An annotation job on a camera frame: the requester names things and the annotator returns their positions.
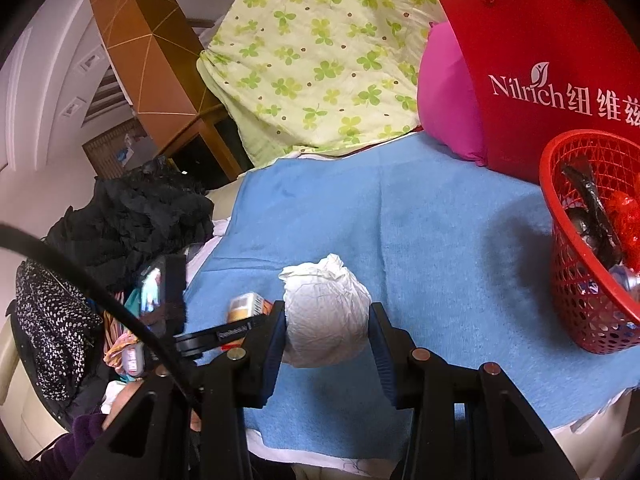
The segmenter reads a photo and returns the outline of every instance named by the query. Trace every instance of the purple sleeve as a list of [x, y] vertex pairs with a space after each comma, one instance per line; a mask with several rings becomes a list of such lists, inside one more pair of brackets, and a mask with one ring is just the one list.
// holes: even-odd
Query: purple sleeve
[[106, 415], [80, 415], [74, 420], [71, 433], [62, 436], [53, 448], [47, 449], [40, 461], [31, 463], [37, 480], [68, 480], [82, 462], [87, 451], [102, 434]]

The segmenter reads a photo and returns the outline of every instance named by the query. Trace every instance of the phone screen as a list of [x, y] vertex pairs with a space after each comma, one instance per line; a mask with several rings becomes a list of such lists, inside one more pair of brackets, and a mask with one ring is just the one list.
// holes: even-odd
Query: phone screen
[[160, 306], [160, 283], [162, 273], [157, 267], [151, 269], [142, 283], [140, 314], [149, 314]]

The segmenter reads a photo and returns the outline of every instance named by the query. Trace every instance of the blue blanket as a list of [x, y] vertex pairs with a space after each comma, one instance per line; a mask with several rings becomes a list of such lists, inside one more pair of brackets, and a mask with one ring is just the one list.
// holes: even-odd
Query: blue blanket
[[[589, 354], [551, 306], [540, 188], [455, 160], [414, 135], [338, 161], [279, 160], [242, 183], [227, 236], [186, 293], [188, 331], [232, 297], [279, 300], [283, 267], [338, 254], [391, 322], [449, 363], [496, 361], [545, 424], [602, 407], [640, 378], [640, 349]], [[410, 413], [385, 399], [370, 350], [333, 367], [282, 365], [246, 423], [270, 447], [399, 457]]]

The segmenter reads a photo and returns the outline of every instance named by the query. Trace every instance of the pink pillow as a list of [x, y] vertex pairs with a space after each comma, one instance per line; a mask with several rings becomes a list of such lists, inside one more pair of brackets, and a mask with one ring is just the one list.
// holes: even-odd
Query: pink pillow
[[431, 137], [460, 157], [486, 165], [476, 92], [449, 22], [429, 33], [418, 74], [418, 115]]

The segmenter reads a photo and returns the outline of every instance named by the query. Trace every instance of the speckled fabric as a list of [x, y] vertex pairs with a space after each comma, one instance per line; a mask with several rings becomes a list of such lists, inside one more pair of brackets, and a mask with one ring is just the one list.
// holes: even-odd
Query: speckled fabric
[[34, 351], [38, 387], [47, 399], [72, 398], [102, 318], [73, 285], [33, 260], [16, 272], [14, 314]]

